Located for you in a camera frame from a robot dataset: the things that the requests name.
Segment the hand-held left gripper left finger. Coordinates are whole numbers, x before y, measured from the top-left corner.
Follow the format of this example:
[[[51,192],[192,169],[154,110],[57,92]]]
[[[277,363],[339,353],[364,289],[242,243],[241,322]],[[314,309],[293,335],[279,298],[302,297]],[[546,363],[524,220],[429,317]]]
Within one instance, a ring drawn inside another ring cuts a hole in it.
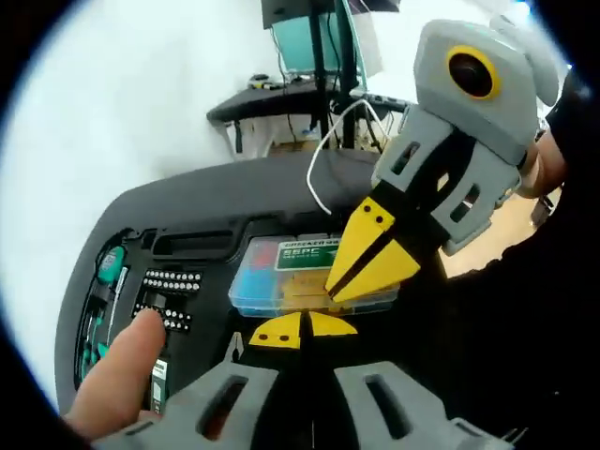
[[[156,417],[93,442],[96,449],[303,449],[306,408],[296,385],[303,316],[232,322],[213,346],[171,359]]]

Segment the person's left hand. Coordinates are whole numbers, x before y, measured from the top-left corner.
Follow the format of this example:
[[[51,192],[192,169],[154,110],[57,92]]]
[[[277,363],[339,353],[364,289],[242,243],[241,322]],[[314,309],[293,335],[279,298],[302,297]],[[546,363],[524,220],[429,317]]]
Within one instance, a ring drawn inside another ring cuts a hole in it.
[[[160,315],[142,310],[84,378],[64,415],[71,428],[92,442],[140,420],[158,419],[143,409],[143,398],[165,337]]]

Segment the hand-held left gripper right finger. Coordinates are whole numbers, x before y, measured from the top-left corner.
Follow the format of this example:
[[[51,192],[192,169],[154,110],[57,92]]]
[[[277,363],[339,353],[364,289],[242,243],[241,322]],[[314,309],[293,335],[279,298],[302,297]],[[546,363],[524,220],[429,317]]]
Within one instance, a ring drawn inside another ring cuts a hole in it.
[[[335,367],[338,421],[359,449],[512,449],[506,439],[450,418],[442,400],[390,361]]]

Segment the person's right hand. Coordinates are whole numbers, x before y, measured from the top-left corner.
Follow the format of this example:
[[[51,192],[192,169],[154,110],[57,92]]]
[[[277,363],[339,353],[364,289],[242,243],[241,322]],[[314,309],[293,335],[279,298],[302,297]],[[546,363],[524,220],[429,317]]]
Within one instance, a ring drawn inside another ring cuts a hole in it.
[[[527,151],[519,168],[521,184],[517,194],[534,199],[549,194],[565,179],[566,162],[550,129],[547,129]]]

